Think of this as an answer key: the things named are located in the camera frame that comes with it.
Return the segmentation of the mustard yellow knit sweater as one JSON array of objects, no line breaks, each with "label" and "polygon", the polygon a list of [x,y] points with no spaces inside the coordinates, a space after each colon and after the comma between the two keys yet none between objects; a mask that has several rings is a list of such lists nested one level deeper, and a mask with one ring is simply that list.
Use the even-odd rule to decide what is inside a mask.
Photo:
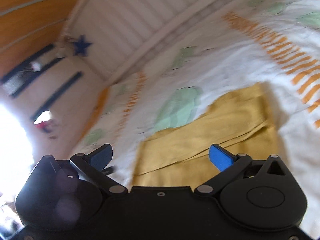
[{"label": "mustard yellow knit sweater", "polygon": [[278,153],[272,111],[260,83],[224,94],[191,123],[141,142],[132,185],[196,188],[219,173],[209,160],[212,144],[258,160]]}]

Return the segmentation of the blue star decoration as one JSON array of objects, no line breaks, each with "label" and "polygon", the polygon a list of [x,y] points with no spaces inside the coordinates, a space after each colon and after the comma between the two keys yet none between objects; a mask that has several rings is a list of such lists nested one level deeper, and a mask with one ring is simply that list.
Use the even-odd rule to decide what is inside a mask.
[{"label": "blue star decoration", "polygon": [[86,40],[85,35],[80,35],[76,41],[72,42],[74,47],[74,56],[87,57],[88,48],[92,45],[92,42]]}]

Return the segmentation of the white patterned duvet cover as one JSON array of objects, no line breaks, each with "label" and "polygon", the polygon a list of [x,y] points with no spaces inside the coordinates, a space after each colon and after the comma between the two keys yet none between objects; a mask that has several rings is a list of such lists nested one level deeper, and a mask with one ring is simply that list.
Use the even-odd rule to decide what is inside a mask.
[{"label": "white patterned duvet cover", "polygon": [[319,0],[243,0],[202,23],[139,72],[105,89],[75,153],[113,147],[112,178],[133,186],[138,148],[199,118],[215,100],[260,83],[278,153],[308,199],[301,228],[319,237]]}]

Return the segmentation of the white wooden bed frame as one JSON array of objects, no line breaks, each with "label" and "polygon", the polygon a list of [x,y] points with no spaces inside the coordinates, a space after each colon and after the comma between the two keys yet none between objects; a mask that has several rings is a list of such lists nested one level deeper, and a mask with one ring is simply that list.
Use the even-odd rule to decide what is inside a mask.
[{"label": "white wooden bed frame", "polygon": [[[34,160],[70,152],[100,91],[240,0],[78,0],[51,43],[1,76],[1,103],[21,121]],[[72,42],[85,35],[87,57]]]}]

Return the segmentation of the orange wooden wall panel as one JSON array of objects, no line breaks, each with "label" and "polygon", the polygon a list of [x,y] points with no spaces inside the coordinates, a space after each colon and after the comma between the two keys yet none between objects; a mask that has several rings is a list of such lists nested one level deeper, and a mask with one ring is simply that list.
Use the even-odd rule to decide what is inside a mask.
[{"label": "orange wooden wall panel", "polygon": [[1,76],[57,40],[78,0],[1,0]]}]

